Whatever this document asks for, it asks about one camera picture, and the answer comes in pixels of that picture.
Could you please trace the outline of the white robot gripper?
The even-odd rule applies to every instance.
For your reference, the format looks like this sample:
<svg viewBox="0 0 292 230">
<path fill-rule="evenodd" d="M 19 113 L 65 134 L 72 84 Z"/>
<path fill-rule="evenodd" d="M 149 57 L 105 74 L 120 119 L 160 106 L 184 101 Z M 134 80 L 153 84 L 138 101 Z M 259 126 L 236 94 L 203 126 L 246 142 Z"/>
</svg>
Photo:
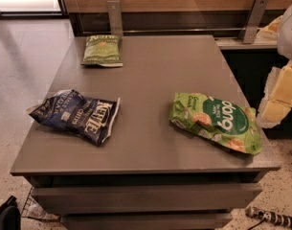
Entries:
<svg viewBox="0 0 292 230">
<path fill-rule="evenodd" d="M 272 68 L 258 108 L 258 125 L 272 128 L 279 125 L 292 109 L 292 4 L 282 17 L 260 29 L 257 38 L 277 40 L 279 54 L 290 60 L 282 68 Z"/>
</svg>

